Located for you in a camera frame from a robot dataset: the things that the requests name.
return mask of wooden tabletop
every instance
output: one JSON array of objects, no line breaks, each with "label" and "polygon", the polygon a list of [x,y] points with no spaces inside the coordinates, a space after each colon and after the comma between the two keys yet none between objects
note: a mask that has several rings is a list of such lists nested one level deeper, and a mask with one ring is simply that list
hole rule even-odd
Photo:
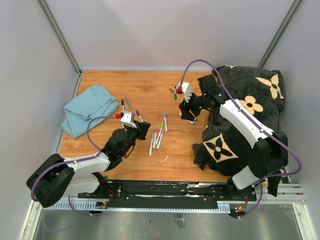
[{"label": "wooden tabletop", "polygon": [[[207,166],[201,171],[193,163],[195,156],[192,144],[202,142],[202,133],[208,123],[208,113],[202,111],[195,125],[179,116],[179,103],[183,95],[174,95],[169,88],[174,88],[181,80],[180,71],[85,71],[79,86],[78,94],[88,87],[103,85],[119,103],[117,113],[121,108],[121,99],[127,95],[134,112],[139,110],[143,120],[151,123],[145,141],[136,141],[135,149],[128,158],[123,158],[115,169],[103,172],[110,179],[122,180],[162,180],[162,181],[197,181],[225,182],[228,177]],[[185,81],[190,83],[192,90],[199,95],[197,78],[210,74],[209,72],[188,72]],[[154,150],[149,156],[152,133],[160,128],[167,115],[168,133],[164,134],[159,151]],[[107,119],[90,131],[91,139],[103,148],[113,131],[121,128],[117,119]],[[62,157],[78,157],[95,153],[97,150],[90,144],[84,134],[72,139],[65,134],[60,150]]]}]

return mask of metal post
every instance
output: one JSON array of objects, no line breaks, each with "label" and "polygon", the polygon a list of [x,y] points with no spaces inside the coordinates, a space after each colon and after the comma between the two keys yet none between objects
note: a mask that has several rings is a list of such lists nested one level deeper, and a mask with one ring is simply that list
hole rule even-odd
[{"label": "metal post", "polygon": [[280,38],[282,37],[283,33],[285,32],[285,30],[287,29],[291,19],[293,18],[294,14],[296,13],[298,7],[301,5],[301,3],[303,2],[303,0],[294,0],[289,11],[286,13],[281,25],[279,26],[278,30],[276,31],[269,47],[267,48],[267,50],[265,51],[259,65],[258,68],[263,68],[269,57],[271,56],[273,50],[275,49],[277,43],[279,42]]},{"label": "metal post", "polygon": [[46,19],[48,20],[49,24],[51,25],[52,27],[52,30],[54,31],[54,34],[56,35],[56,37],[58,38],[58,41],[60,42],[67,58],[69,59],[69,61],[71,62],[74,70],[76,71],[76,73],[78,75],[81,74],[81,69],[74,57],[74,55],[72,54],[68,44],[67,44],[67,41],[65,40],[58,24],[57,24],[57,21],[55,20],[46,0],[37,0],[40,8],[42,9]]}]

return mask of white wall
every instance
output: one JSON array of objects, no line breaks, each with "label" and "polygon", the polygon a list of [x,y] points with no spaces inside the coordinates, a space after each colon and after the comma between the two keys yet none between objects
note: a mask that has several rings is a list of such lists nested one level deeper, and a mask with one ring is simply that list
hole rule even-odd
[{"label": "white wall", "polygon": [[47,2],[81,68],[182,70],[257,66],[293,0]]},{"label": "white wall", "polygon": [[53,152],[76,74],[35,0],[2,0],[0,33],[0,239],[15,240],[26,181]]},{"label": "white wall", "polygon": [[[317,235],[320,236],[320,1],[304,1],[265,68],[282,71],[286,107],[282,128],[289,146],[302,159],[300,183]],[[296,164],[290,166],[295,170]]]}]

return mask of folded blue cloth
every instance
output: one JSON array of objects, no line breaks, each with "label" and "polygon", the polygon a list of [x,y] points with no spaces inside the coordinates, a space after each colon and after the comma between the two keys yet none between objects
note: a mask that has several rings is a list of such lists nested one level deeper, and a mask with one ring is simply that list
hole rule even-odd
[{"label": "folded blue cloth", "polygon": [[[93,85],[72,99],[64,106],[65,121],[62,128],[73,139],[87,131],[88,123],[96,117],[108,117],[117,111],[116,102],[105,86]],[[104,118],[97,119],[90,125],[90,130],[100,124]]]}]

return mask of black blanket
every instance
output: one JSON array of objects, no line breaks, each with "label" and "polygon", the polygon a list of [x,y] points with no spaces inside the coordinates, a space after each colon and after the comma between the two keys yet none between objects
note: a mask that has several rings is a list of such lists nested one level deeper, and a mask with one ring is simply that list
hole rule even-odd
[{"label": "black blanket", "polygon": [[[249,113],[272,130],[279,130],[285,100],[280,71],[235,65],[217,69],[231,95],[239,99]],[[248,165],[251,147],[245,137],[219,114],[218,108],[213,111],[202,134],[203,142],[192,146],[194,163],[202,170],[208,165],[223,175],[233,176]],[[280,180],[281,177],[268,179],[269,194],[277,195]]]}]

